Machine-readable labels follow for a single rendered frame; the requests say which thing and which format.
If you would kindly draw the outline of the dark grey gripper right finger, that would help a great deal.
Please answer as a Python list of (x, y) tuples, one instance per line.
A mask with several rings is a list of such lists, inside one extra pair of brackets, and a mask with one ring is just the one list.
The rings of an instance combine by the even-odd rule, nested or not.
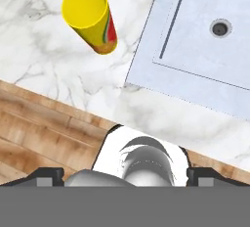
[(187, 169), (187, 185), (192, 187), (246, 186), (246, 183), (222, 176), (211, 167)]

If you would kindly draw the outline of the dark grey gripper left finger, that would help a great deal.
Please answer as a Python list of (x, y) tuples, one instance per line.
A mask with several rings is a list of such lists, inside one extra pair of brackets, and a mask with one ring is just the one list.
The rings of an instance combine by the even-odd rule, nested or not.
[(63, 176), (62, 167), (39, 167), (26, 177), (6, 182), (3, 186), (60, 187), (64, 186)]

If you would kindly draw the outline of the pale grey sink basin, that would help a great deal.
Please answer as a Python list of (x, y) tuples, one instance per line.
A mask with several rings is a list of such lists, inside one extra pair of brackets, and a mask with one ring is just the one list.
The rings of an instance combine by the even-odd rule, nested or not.
[(153, 0), (126, 81), (250, 121), (250, 0)]

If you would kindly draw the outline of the yellow cup with red print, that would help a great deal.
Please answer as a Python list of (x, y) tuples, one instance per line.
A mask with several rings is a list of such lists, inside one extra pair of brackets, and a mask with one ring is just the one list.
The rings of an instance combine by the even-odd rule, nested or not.
[(117, 34), (108, 0), (62, 0), (65, 22), (98, 54), (111, 53)]

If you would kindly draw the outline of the white and grey round object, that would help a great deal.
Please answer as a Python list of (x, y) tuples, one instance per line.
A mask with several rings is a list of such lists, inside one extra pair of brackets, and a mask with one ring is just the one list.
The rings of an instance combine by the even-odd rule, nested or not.
[(65, 187), (185, 187), (190, 167), (176, 145), (124, 125), (113, 126), (91, 168), (70, 175)]

